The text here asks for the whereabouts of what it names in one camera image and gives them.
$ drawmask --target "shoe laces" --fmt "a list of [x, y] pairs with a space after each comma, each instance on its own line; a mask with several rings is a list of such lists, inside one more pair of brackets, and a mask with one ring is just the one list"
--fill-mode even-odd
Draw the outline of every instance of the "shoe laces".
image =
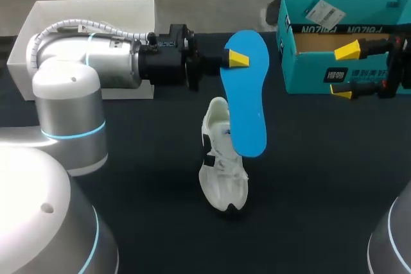
[[219, 175], [232, 177], [235, 180], [243, 179], [248, 180], [249, 177], [245, 170], [241, 168], [238, 158], [229, 159], [224, 157], [220, 152], [216, 151], [214, 148], [211, 148], [211, 154], [216, 158], [216, 170]]

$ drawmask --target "robotic arm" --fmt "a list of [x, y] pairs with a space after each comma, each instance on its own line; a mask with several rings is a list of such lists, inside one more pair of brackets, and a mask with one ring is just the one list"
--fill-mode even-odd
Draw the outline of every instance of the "robotic arm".
[[[124, 34], [113, 28], [110, 32], [49, 33], [37, 42], [38, 36], [33, 37], [27, 48], [30, 75], [34, 76], [37, 66], [41, 67], [47, 59], [57, 57], [95, 69], [102, 88], [136, 89], [141, 80], [149, 80], [152, 85], [187, 84], [190, 90], [197, 91], [203, 74], [218, 76], [220, 66], [249, 64], [247, 57], [234, 51], [222, 51], [219, 55], [202, 53], [195, 34], [185, 24], [172, 24], [168, 34], [158, 36], [152, 32]], [[35, 63], [31, 61], [32, 55], [36, 55]]]
[[[92, 24], [105, 33], [59, 33], [59, 27]], [[26, 64], [40, 126], [0, 128], [0, 146], [40, 149], [72, 175], [91, 173], [107, 160], [101, 88], [183, 85], [198, 90], [203, 74], [246, 67], [231, 50], [206, 55], [184, 24], [166, 35], [127, 33], [83, 20], [58, 22], [30, 40]]]
[[411, 89], [411, 24], [398, 26], [397, 34], [389, 39], [356, 40], [335, 50], [336, 60], [361, 60], [371, 55], [388, 53], [387, 79], [378, 83], [350, 82], [342, 85], [331, 85], [331, 93], [348, 99], [368, 96], [377, 93], [381, 99], [393, 98], [400, 85]]

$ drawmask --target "barcode label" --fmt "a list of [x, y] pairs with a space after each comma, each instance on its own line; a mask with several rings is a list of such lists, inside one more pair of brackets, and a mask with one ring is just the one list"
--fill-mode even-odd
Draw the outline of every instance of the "barcode label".
[[328, 19], [335, 13], [335, 9], [332, 9], [328, 14], [325, 16], [325, 18], [322, 20], [323, 22], [328, 21]]
[[343, 11], [331, 6], [324, 0], [320, 0], [308, 12], [306, 18], [328, 30], [332, 30], [345, 16], [346, 14]]

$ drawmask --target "teal shoe box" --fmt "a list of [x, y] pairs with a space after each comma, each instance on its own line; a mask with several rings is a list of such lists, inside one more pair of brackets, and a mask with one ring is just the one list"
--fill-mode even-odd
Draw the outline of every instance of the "teal shoe box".
[[[323, 4], [319, 1], [330, 4], [324, 20], [335, 8], [343, 12], [336, 26], [325, 28], [307, 18]], [[396, 25], [407, 22], [411, 22], [409, 0], [281, 0], [277, 45], [287, 92], [329, 94], [331, 83], [385, 79], [388, 54], [336, 61], [333, 51], [360, 38], [388, 38]], [[398, 93], [411, 90], [400, 87]]]

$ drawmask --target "white box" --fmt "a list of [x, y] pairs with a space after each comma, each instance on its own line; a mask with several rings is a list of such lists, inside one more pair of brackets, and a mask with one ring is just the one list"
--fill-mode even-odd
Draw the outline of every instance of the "white box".
[[[34, 100], [26, 68], [26, 48], [32, 36], [64, 19], [107, 22], [128, 32], [156, 32], [154, 0], [37, 1], [21, 28], [7, 61], [12, 78], [26, 101]], [[152, 99], [154, 86], [143, 80], [138, 89], [103, 89], [103, 99]]]

